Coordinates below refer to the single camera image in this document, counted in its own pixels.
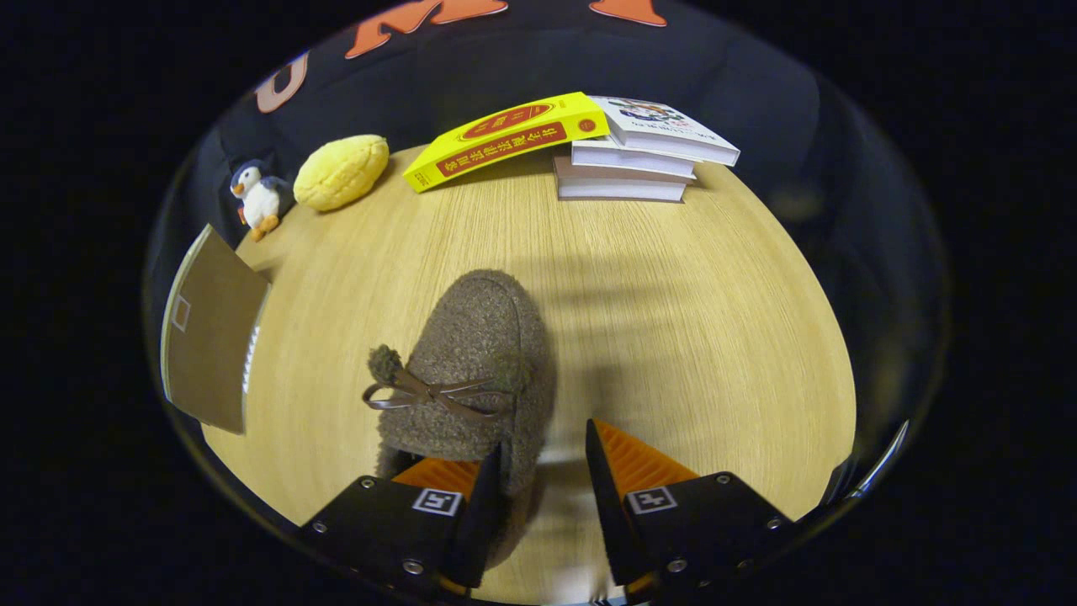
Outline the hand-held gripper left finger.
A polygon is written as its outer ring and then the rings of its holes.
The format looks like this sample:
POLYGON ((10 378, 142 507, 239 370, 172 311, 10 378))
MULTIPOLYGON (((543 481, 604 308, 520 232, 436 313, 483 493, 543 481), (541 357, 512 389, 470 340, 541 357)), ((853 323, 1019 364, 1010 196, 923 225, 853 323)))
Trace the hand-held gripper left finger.
POLYGON ((496 446, 480 463, 424 459, 394 479, 361 476, 297 529, 297 541, 408 598, 465 601, 507 513, 500 473, 496 446))

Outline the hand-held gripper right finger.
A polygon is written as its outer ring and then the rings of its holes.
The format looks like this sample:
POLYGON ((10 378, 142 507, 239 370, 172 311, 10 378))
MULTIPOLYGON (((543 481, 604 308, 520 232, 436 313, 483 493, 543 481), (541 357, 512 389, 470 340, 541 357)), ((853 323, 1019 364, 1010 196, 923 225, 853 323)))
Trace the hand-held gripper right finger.
POLYGON ((700 475, 600 419, 587 422, 586 457, 609 570, 627 596, 717 596, 797 534, 735 473, 700 475))

